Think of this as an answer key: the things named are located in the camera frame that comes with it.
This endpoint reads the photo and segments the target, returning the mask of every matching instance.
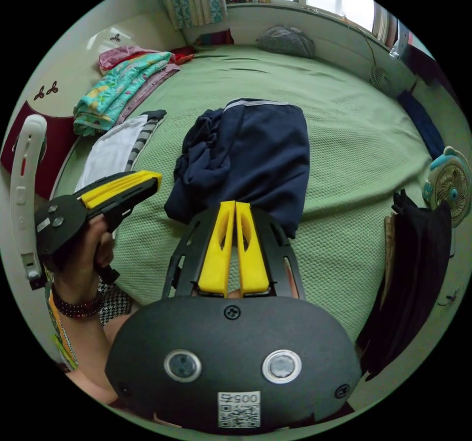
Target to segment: blue cloth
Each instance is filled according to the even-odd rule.
[[[404,90],[397,100],[412,119],[434,161],[444,153],[445,144],[433,121],[423,106],[407,90]]]
[[[207,110],[188,131],[164,206],[188,224],[220,202],[250,203],[294,238],[305,203],[310,146],[301,108],[240,99]]]

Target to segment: bed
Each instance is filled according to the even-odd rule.
[[[237,98],[286,101],[303,109],[310,141],[310,179],[293,248],[307,300],[331,313],[354,342],[371,312],[385,269],[384,218],[405,188],[424,206],[431,163],[407,113],[369,83],[322,61],[249,46],[200,48],[132,116],[164,109],[165,121],[134,170],[161,172],[158,194],[120,226],[114,260],[119,287],[140,305],[161,297],[170,256],[184,226],[165,211],[182,140],[206,109]],[[81,138],[55,195],[71,193],[94,138]],[[238,288],[236,256],[230,291]]]

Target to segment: white cloth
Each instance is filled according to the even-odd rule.
[[[87,157],[75,192],[103,177],[124,172],[131,150],[147,122],[147,115],[139,115],[124,121],[101,136]],[[113,239],[116,236],[117,230],[113,232]]]

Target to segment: pink cloth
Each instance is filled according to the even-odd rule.
[[[166,79],[173,76],[178,71],[180,71],[180,67],[176,64],[167,64],[164,69],[149,77],[128,100],[114,126],[123,123]]]
[[[134,58],[136,56],[143,56],[149,53],[160,53],[153,49],[143,49],[139,46],[119,46],[118,48],[109,49],[98,57],[98,66],[102,73],[113,69],[120,62],[126,61],[127,59]],[[172,54],[169,62],[175,62],[176,57]]]

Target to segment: window sill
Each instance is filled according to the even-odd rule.
[[[292,2],[288,0],[273,0],[271,3],[247,2],[247,3],[234,3],[234,4],[227,5],[227,8],[231,10],[234,10],[237,8],[244,8],[244,7],[261,7],[261,8],[274,8],[278,10],[292,10],[292,11],[296,11],[300,13],[306,13],[308,15],[314,15],[317,17],[325,18],[326,20],[330,20],[332,22],[335,22],[339,25],[343,25],[345,27],[349,26],[348,24],[346,24],[343,18],[335,15],[334,13],[329,13],[316,7],[303,6],[299,4],[298,2]],[[369,32],[363,27],[359,27],[358,25],[354,23],[352,23],[352,25],[358,28],[357,32],[359,33],[359,35],[364,34],[365,36],[369,38],[369,41],[376,43],[378,46],[384,48],[386,51],[390,51],[390,49],[387,46],[385,46],[382,42],[380,42],[371,32]]]

